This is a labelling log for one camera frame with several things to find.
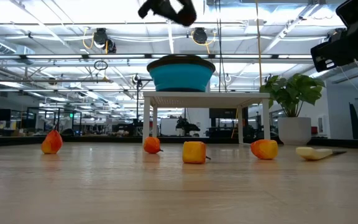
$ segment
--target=desk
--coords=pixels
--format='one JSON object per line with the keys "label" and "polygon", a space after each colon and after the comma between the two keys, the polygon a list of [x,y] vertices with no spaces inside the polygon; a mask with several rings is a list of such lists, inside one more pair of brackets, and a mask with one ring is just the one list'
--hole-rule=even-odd
{"label": "desk", "polygon": [[[237,108],[238,119],[242,121],[242,109],[262,102],[262,121],[265,127],[269,122],[268,93],[190,93],[190,92],[144,92],[143,143],[150,130],[150,106],[153,107],[152,136],[157,137],[158,108]],[[239,144],[243,144],[242,122],[238,122]],[[264,138],[270,139],[270,130],[265,128]]]}

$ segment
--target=ceiling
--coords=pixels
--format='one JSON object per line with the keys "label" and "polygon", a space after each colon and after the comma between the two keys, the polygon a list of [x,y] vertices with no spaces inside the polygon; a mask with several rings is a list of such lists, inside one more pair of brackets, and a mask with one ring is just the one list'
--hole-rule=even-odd
{"label": "ceiling", "polygon": [[[176,0],[171,2],[177,11],[180,10],[181,6]],[[143,4],[143,0],[25,0],[22,1],[24,9],[15,0],[0,0],[0,42],[8,46],[26,46],[37,55],[104,54],[95,46],[87,49],[83,44],[84,41],[87,46],[91,45],[92,33],[96,28],[104,27],[107,28],[109,38],[116,44],[117,54],[206,55],[208,53],[206,46],[195,44],[191,38],[195,27],[203,27],[208,35],[208,41],[211,41],[208,46],[209,52],[218,54],[220,47],[216,34],[216,19],[219,16],[222,24],[223,54],[258,54],[255,4],[241,3],[246,1],[240,0],[222,0],[221,12],[218,13],[214,5],[207,4],[209,2],[211,1],[193,0],[198,18],[191,27],[186,28],[167,22],[166,19],[154,16],[151,12],[145,19],[141,19],[137,15],[137,10]],[[344,27],[334,13],[340,3],[341,1],[335,1],[335,4],[310,6],[305,0],[260,1],[259,19],[263,19],[259,27],[260,51],[263,55],[309,55],[310,48],[322,43],[336,28]],[[4,75],[5,80],[12,80],[25,78],[27,70],[27,76],[34,73],[31,78],[37,80],[51,77],[77,80],[79,86],[76,88],[85,90],[128,90],[133,88],[131,80],[135,74],[142,78],[150,78],[146,66],[152,60],[107,60],[113,66],[110,65],[106,73],[101,72],[98,78],[106,76],[111,80],[110,83],[79,83],[81,80],[90,79],[90,73],[86,65],[81,64],[84,61],[78,60],[35,60],[31,65],[13,60],[0,60],[0,69],[5,71],[0,73]],[[297,72],[311,71],[313,69],[311,59],[304,61],[307,62],[298,63],[299,61],[296,60],[264,62],[261,66],[262,76],[272,74],[290,77]],[[257,62],[257,60],[225,60],[224,71],[229,75],[227,88],[257,90],[260,74]],[[66,65],[58,67],[55,66],[56,63]],[[219,67],[219,61],[214,61],[214,64]],[[219,71],[211,79],[212,89],[216,89],[219,85],[218,74]],[[7,86],[0,85],[0,88],[7,88]],[[70,84],[32,83],[25,84],[23,88],[70,89]],[[153,89],[154,84],[150,82],[143,90]],[[56,95],[49,92],[39,94]],[[133,92],[126,94],[105,92],[97,95],[110,103],[135,102]],[[58,97],[68,98],[72,102],[88,100],[90,103],[101,103],[99,99],[94,102],[93,99],[88,99],[88,96],[78,97],[77,93],[72,92],[70,96],[60,94]]]}

